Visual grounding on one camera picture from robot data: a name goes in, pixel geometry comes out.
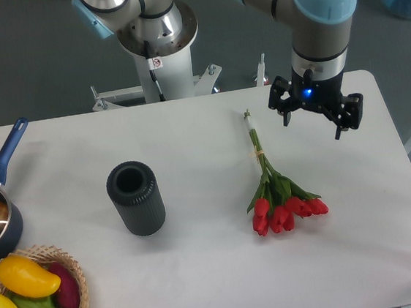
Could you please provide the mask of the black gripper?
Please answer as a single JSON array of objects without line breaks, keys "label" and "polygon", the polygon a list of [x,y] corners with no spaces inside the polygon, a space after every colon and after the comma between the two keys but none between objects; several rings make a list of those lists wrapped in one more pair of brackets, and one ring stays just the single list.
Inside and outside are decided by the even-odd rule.
[{"label": "black gripper", "polygon": [[297,109],[325,114],[336,125],[335,139],[349,129],[358,129],[363,117],[363,95],[342,95],[343,71],[327,80],[317,80],[313,73],[304,77],[292,69],[291,83],[276,76],[270,87],[268,107],[283,118],[287,127]]}]

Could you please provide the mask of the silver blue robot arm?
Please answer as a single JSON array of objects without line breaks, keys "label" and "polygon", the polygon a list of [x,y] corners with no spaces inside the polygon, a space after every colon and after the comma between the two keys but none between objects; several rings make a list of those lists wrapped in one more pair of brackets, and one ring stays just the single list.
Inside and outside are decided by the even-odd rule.
[{"label": "silver blue robot arm", "polygon": [[[319,113],[337,132],[361,123],[361,94],[341,93],[352,16],[357,0],[237,0],[267,13],[292,31],[291,77],[277,77],[269,107],[285,121],[297,109]],[[211,91],[194,78],[190,48],[197,18],[179,0],[72,0],[99,37],[117,36],[134,57],[148,103]]]}]

